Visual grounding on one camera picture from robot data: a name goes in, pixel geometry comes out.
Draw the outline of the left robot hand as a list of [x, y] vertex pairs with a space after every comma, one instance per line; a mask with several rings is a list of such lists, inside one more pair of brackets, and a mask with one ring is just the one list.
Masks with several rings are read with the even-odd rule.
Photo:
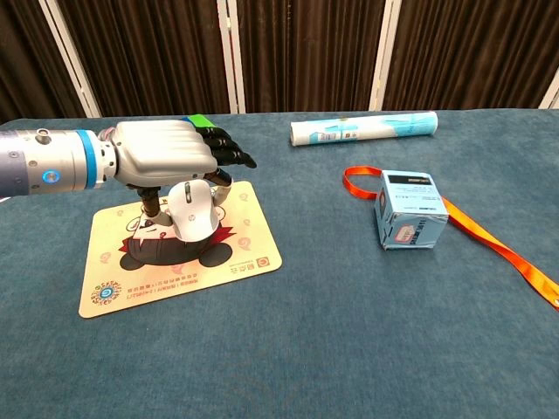
[[149, 217], [161, 212], [158, 191], [163, 186], [204, 179], [229, 187], [231, 176], [221, 168], [257, 163], [221, 127], [202, 115], [182, 120], [128, 120], [98, 134], [114, 150], [114, 179], [141, 197]]

